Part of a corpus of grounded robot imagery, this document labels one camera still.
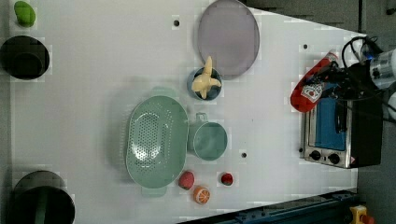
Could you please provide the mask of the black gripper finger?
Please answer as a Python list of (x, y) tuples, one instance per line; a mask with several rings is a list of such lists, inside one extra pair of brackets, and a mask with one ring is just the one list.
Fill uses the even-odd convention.
[(340, 72), (341, 68), (338, 63), (330, 62), (315, 73), (314, 80), (317, 82), (335, 82)]
[(330, 86), (322, 93), (322, 98), (339, 98), (342, 95), (342, 89), (338, 85)]

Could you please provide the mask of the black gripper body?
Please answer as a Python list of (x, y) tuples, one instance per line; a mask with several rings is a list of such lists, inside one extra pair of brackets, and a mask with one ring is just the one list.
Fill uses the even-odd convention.
[(360, 63), (343, 68), (343, 79), (338, 84), (338, 97), (343, 100), (360, 100), (373, 97), (378, 92), (370, 76), (368, 65)]

